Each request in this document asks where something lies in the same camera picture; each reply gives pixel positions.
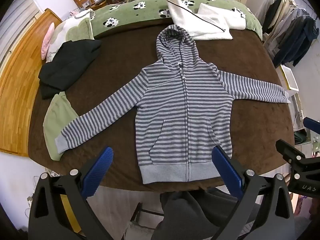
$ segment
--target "black folded clothing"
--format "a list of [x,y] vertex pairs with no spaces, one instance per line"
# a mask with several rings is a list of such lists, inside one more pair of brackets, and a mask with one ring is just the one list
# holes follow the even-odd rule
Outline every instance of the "black folded clothing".
[[45,63],[39,73],[42,99],[66,91],[84,73],[99,54],[101,41],[66,41],[52,62]]

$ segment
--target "pillow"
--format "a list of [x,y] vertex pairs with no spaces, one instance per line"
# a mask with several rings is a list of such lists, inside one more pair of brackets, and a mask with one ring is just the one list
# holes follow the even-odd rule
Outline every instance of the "pillow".
[[54,32],[54,23],[51,23],[47,33],[44,36],[43,41],[42,41],[42,47],[41,47],[41,59],[42,60],[44,60],[45,56],[47,55],[47,52],[49,49],[50,39],[53,35],[53,32]]
[[53,32],[47,53],[47,62],[51,62],[66,41],[78,41],[84,39],[94,40],[91,20],[94,18],[92,9],[84,10],[75,16],[60,23]]

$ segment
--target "kangaroo pocket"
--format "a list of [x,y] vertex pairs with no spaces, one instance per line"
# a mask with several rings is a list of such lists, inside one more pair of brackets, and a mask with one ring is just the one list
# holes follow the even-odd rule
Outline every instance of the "kangaroo pocket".
[[211,162],[212,149],[221,145],[209,119],[190,119],[189,138],[188,158],[191,163]]
[[187,129],[184,119],[164,120],[159,136],[149,151],[154,165],[186,164],[187,159]]

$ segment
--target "ribbed waistband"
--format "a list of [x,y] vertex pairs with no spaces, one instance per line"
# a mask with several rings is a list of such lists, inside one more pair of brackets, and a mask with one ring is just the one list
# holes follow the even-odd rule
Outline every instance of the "ribbed waistband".
[[152,182],[186,182],[219,177],[212,162],[189,163],[182,165],[140,166],[143,184]]

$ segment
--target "brown blanket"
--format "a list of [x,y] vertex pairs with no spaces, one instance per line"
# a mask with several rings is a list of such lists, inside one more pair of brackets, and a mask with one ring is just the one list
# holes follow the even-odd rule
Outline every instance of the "brown blanket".
[[[141,68],[154,63],[156,37],[167,25],[157,25],[116,33],[102,38],[101,53],[66,95],[74,110],[82,115],[101,103],[132,78]],[[255,32],[231,30],[233,40],[197,41],[200,57],[221,70],[280,84],[271,59]],[[61,174],[81,168],[105,146],[114,151],[113,163],[102,185],[138,191],[178,191],[221,185],[219,178],[192,182],[156,182],[142,184],[135,151],[132,109],[113,125],[79,147],[64,153],[59,162],[50,159],[43,134],[43,121],[49,100],[42,100],[38,90],[30,123],[28,153],[37,163]],[[275,143],[283,139],[294,143],[287,104],[235,100],[231,113],[233,158],[245,168],[262,174],[285,161]]]

